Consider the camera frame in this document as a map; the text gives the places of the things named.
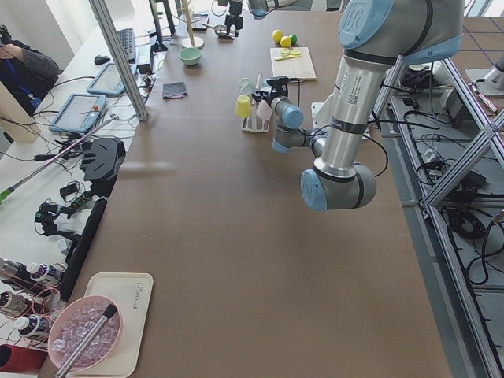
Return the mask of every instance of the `white tray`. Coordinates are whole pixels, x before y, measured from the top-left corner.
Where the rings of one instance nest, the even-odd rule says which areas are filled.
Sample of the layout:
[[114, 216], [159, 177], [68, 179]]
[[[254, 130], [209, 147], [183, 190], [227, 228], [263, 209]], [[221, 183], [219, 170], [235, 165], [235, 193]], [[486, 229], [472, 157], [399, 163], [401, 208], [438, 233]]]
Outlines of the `white tray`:
[[68, 376], [125, 378], [135, 371], [153, 283], [148, 273], [102, 272], [91, 277], [85, 295], [110, 298], [120, 312], [123, 328], [117, 344], [102, 362]]

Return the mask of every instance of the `light blue joint cap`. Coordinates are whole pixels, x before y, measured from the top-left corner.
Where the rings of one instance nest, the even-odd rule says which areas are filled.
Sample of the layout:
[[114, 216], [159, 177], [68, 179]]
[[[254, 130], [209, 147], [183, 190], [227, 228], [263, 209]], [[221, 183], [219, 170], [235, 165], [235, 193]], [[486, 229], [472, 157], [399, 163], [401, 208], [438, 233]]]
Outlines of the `light blue joint cap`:
[[462, 34], [448, 39], [445, 42], [438, 43], [428, 49], [417, 51], [411, 55], [402, 57], [402, 63], [405, 65], [421, 65], [423, 63], [431, 63], [440, 61], [448, 57], [453, 57], [461, 48]]
[[352, 50], [368, 42], [394, 7], [395, 0], [358, 0], [348, 4], [339, 23], [339, 43]]
[[328, 200], [315, 171], [307, 169], [301, 175], [301, 194], [305, 204], [314, 211], [327, 211]]
[[283, 144], [278, 143], [276, 139], [273, 140], [273, 149], [279, 154], [288, 154], [289, 151], [291, 151], [289, 147], [285, 147]]
[[262, 20], [263, 18], [268, 16], [268, 11], [262, 8], [251, 9], [250, 13], [252, 13], [252, 16], [254, 16], [255, 20]]
[[296, 105], [288, 106], [282, 113], [283, 125], [291, 130], [299, 128], [303, 121], [302, 111]]

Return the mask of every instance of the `yellow ball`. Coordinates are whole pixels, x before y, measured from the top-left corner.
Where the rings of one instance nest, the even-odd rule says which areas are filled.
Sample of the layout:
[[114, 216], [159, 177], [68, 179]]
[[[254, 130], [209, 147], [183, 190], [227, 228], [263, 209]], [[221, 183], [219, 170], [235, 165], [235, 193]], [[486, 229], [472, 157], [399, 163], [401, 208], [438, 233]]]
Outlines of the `yellow ball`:
[[280, 40], [280, 45], [282, 47], [291, 47], [292, 45], [291, 37], [287, 36], [282, 37], [282, 39]]
[[273, 37], [273, 41], [275, 41], [276, 43], [280, 43], [280, 40], [282, 39], [282, 37], [284, 36], [283, 32], [281, 30], [273, 30], [273, 34], [272, 34], [272, 37]]

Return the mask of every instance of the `bottle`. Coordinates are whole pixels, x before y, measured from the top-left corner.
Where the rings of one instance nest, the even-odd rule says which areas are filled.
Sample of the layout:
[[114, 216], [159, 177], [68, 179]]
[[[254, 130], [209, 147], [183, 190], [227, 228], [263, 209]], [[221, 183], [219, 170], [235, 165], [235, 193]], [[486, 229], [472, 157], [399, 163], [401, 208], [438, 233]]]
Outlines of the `bottle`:
[[45, 287], [55, 287], [61, 282], [63, 272], [54, 265], [32, 263], [26, 268], [30, 278]]
[[[42, 305], [33, 303], [33, 308], [37, 313], [43, 311]], [[32, 302], [22, 295], [4, 291], [0, 294], [0, 313], [9, 317], [22, 317], [27, 313], [32, 313]]]
[[0, 258], [0, 280], [14, 290], [27, 291], [30, 294], [43, 297], [52, 294], [50, 291], [44, 291], [46, 290], [45, 286], [30, 278], [25, 264], [11, 261], [8, 258]]
[[46, 343], [49, 338], [50, 328], [53, 326], [53, 321], [48, 317], [30, 315], [28, 317], [17, 318], [14, 325], [19, 334], [25, 339]]

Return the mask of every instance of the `green handle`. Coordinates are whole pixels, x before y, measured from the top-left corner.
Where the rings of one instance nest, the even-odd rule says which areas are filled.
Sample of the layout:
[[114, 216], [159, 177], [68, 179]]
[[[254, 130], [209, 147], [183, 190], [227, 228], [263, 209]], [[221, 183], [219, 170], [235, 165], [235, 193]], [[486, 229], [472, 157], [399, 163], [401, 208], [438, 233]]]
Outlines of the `green handle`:
[[9, 188], [9, 189], [5, 189], [2, 193], [0, 193], [0, 205], [2, 204], [2, 201], [4, 199], [6, 199], [13, 192], [14, 192], [14, 189]]

